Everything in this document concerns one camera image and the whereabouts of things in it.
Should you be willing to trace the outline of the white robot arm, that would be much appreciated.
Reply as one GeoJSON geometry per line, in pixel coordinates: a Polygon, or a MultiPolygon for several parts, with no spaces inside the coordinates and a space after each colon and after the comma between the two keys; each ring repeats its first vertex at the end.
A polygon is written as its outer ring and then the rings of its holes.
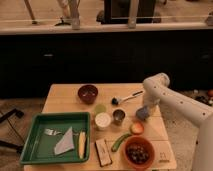
{"type": "Polygon", "coordinates": [[[169,84],[169,76],[165,73],[144,79],[148,103],[153,106],[162,101],[199,128],[192,171],[213,171],[213,107],[171,90],[169,84]]]}

